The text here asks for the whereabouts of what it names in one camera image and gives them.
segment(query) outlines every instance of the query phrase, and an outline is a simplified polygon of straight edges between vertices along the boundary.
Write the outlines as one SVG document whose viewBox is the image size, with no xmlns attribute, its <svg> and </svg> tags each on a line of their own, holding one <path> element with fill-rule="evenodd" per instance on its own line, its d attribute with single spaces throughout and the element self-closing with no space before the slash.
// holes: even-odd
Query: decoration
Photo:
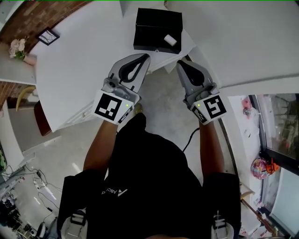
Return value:
<svg viewBox="0 0 299 239">
<path fill-rule="evenodd" d="M 26 39 L 14 39 L 10 43 L 9 57 L 24 60 L 25 58 L 25 43 Z"/>
<path fill-rule="evenodd" d="M 251 173 L 258 179 L 265 179 L 268 176 L 267 161 L 263 158 L 255 159 L 251 165 Z"/>
<path fill-rule="evenodd" d="M 35 65 L 36 64 L 36 57 L 26 55 L 24 57 L 23 61 L 26 62 L 28 65 Z"/>
<path fill-rule="evenodd" d="M 36 38 L 49 46 L 52 44 L 54 41 L 56 41 L 60 36 L 58 36 L 55 32 L 53 32 L 50 28 L 46 28 L 43 30 L 41 33 L 39 33 Z"/>
<path fill-rule="evenodd" d="M 9 57 L 10 58 L 17 58 L 19 60 L 22 60 L 26 62 L 29 65 L 35 65 L 36 64 L 36 57 L 35 56 L 27 56 L 25 55 L 25 43 L 26 38 L 23 39 L 14 39 L 10 43 L 10 49 L 9 49 Z"/>
</svg>

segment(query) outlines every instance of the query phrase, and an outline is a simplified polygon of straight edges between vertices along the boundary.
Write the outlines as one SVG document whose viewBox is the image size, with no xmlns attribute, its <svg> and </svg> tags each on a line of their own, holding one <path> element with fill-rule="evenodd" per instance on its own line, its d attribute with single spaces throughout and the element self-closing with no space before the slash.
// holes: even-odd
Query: shoe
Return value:
<svg viewBox="0 0 299 239">
<path fill-rule="evenodd" d="M 143 112 L 142 104 L 137 103 L 134 108 L 134 116 L 142 112 Z"/>
</svg>

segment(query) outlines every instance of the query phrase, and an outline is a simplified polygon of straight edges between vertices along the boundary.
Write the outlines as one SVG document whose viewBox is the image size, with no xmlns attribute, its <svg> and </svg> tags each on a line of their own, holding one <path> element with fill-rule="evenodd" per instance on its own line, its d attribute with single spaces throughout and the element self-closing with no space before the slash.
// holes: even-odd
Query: logo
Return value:
<svg viewBox="0 0 299 239">
<path fill-rule="evenodd" d="M 120 99 L 103 93 L 94 113 L 114 121 L 121 106 L 121 102 Z"/>
<path fill-rule="evenodd" d="M 192 112 L 199 118 L 202 124 L 206 122 L 206 118 L 196 107 L 193 107 Z"/>
<path fill-rule="evenodd" d="M 226 112 L 226 109 L 224 108 L 223 102 L 221 101 L 219 95 L 205 100 L 204 103 L 211 119 Z"/>
<path fill-rule="evenodd" d="M 126 190 L 124 190 L 124 191 L 121 191 L 120 189 L 118 190 L 118 197 L 121 195 L 121 194 L 123 194 L 123 193 L 125 193 L 126 191 L 127 191 L 128 189 L 126 189 Z"/>
<path fill-rule="evenodd" d="M 122 123 L 123 120 L 131 113 L 131 111 L 133 110 L 133 107 L 131 106 L 128 111 L 123 115 L 123 117 L 118 121 L 118 123 Z"/>
</svg>

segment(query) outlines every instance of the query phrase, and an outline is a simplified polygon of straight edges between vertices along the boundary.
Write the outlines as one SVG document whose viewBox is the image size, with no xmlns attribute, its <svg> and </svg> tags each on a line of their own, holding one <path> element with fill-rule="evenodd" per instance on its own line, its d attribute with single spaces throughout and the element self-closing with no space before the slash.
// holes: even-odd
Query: white table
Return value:
<svg viewBox="0 0 299 239">
<path fill-rule="evenodd" d="M 163 4 L 158 8 L 166 10 Z M 95 93 L 116 61 L 148 53 L 151 73 L 181 59 L 195 47 L 183 30 L 178 55 L 134 50 L 137 12 L 125 14 L 124 18 L 122 15 L 118 1 L 91 2 L 54 28 L 60 34 L 57 41 L 50 46 L 39 42 L 32 50 L 37 55 L 37 92 L 53 132 L 92 118 Z"/>
</svg>

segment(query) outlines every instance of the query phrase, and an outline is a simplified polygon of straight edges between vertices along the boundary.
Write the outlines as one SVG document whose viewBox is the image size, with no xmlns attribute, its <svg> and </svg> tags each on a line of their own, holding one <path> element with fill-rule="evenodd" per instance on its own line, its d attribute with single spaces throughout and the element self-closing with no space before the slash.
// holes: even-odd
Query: flower vase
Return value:
<svg viewBox="0 0 299 239">
<path fill-rule="evenodd" d="M 35 56 L 25 56 L 23 59 L 24 62 L 26 62 L 29 65 L 35 65 L 36 64 L 36 57 Z"/>
</svg>

